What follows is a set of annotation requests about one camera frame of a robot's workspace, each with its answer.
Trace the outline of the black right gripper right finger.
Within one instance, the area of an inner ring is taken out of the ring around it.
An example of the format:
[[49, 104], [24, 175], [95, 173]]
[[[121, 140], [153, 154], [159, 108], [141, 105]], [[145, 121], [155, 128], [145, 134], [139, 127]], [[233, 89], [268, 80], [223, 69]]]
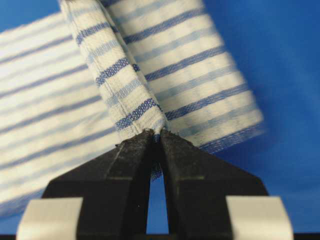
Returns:
[[282, 200], [262, 180], [167, 130], [164, 172], [180, 240], [291, 240]]

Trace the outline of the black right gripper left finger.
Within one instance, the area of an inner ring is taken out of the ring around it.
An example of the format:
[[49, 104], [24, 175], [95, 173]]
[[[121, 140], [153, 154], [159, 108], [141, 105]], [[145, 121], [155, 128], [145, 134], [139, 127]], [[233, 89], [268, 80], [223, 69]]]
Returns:
[[18, 240], [128, 240], [147, 228], [153, 132], [54, 179], [29, 202]]

